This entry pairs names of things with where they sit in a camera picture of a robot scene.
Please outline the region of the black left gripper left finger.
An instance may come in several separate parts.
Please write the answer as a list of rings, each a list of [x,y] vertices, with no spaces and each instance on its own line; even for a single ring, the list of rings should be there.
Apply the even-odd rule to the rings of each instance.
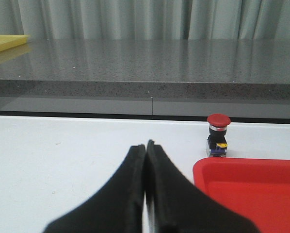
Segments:
[[[46,233],[140,233],[145,146],[130,147],[111,178],[86,202],[52,221]]]

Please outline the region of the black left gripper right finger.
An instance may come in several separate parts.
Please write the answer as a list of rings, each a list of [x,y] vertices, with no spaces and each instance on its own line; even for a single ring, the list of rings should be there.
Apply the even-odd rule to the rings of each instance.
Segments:
[[[151,233],[259,232],[252,221],[195,187],[152,140],[147,144],[145,184]]]

